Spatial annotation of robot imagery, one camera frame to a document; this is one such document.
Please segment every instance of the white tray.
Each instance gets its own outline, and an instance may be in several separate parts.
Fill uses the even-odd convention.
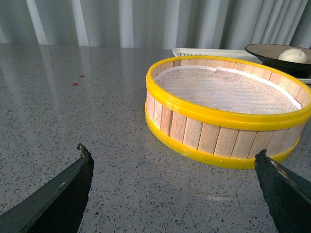
[[[173,49],[173,54],[175,57],[191,56],[191,55],[230,57],[230,58],[241,59],[244,61],[262,64],[262,62],[257,57],[249,54],[248,52],[244,50],[207,50],[207,49],[176,48],[176,49]],[[311,79],[299,79],[299,80],[306,84],[311,84]]]

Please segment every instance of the wooden slat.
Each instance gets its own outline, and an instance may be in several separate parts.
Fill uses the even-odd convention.
[[[181,60],[181,66],[187,66],[187,65],[189,65],[189,59]]]
[[[190,59],[189,65],[206,66],[206,59]]]
[[[165,63],[166,65],[165,65],[165,69],[169,69],[169,68],[172,68],[173,67],[173,64],[174,64],[174,62],[167,62],[167,63]]]
[[[162,106],[162,120],[161,120],[161,131],[166,135],[170,133],[172,111],[165,106]]]
[[[182,143],[184,139],[185,126],[187,117],[173,112],[172,124],[170,129],[170,137]]]
[[[290,82],[287,85],[286,91],[288,93],[290,93],[297,100],[297,95],[298,95],[298,93],[300,92],[301,89],[302,89],[302,87],[299,86],[297,83]]]
[[[303,88],[301,88],[298,91],[298,93],[296,95],[296,99],[301,104],[302,107],[305,107],[310,103],[310,98]]]
[[[181,66],[181,60],[173,61],[173,67]]]
[[[226,61],[224,67],[228,69],[234,69],[234,66],[235,66],[235,62]]]
[[[244,67],[243,72],[252,74],[253,70],[254,70],[254,66],[246,64],[245,67]]]
[[[283,152],[292,147],[297,141],[301,131],[305,127],[305,123],[302,125],[298,125],[296,127],[290,128],[287,130],[286,136],[284,137],[283,143],[281,144],[279,151]]]
[[[239,71],[244,71],[244,67],[245,67],[245,64],[243,63],[236,63],[234,65],[234,69],[239,70]]]
[[[166,63],[159,66],[160,67],[160,73],[166,70]]]
[[[215,151],[219,131],[219,126],[203,123],[198,150],[213,154]]]
[[[231,157],[246,159],[251,150],[256,133],[257,131],[240,130]]]
[[[154,68],[154,70],[152,71],[152,78],[158,76],[159,73],[160,73],[160,71],[161,71],[161,68],[160,68],[160,67]]]
[[[265,69],[262,69],[262,68],[259,68],[259,67],[254,67],[252,74],[256,75],[258,77],[261,77],[263,79],[269,80],[272,72],[265,70]]]
[[[216,60],[215,66],[219,68],[224,68],[226,61],[223,60]]]
[[[287,134],[288,129],[284,129],[284,130],[276,130],[273,132],[271,141],[267,147],[267,155],[271,156],[271,155],[276,155],[281,153],[282,151],[279,151],[284,138]]]
[[[286,89],[288,84],[291,82],[291,80],[277,73],[272,73],[269,81],[275,83],[276,85],[282,87],[283,89]]]
[[[267,149],[274,131],[258,131],[248,158],[254,158],[263,149]]]
[[[160,129],[162,118],[162,104],[155,100],[154,124]]]
[[[220,128],[214,154],[231,157],[239,130]]]
[[[148,91],[147,91],[146,108],[150,119],[153,121],[155,111],[155,99],[150,95]]]
[[[198,149],[202,122],[187,118],[183,144]]]
[[[206,61],[206,66],[207,67],[216,68],[216,60],[208,59]]]

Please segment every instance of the white mesh cloth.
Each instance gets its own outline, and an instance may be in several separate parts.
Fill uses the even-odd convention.
[[[234,69],[172,67],[154,80],[181,99],[228,112],[268,115],[301,109],[292,95],[278,85]]]

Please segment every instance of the black plate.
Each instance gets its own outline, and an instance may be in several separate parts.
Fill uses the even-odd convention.
[[[307,55],[306,63],[281,61],[278,57],[286,50],[300,49]],[[311,75],[311,50],[287,45],[253,44],[245,47],[251,55],[256,56],[262,64],[288,73],[296,78],[307,79]]]

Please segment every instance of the speckled surface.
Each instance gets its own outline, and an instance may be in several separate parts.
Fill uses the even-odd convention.
[[[0,44],[0,214],[73,163],[81,142],[95,167],[80,233],[275,233],[254,170],[190,160],[149,131],[145,75],[171,56]],[[310,132],[283,164],[311,181]]]

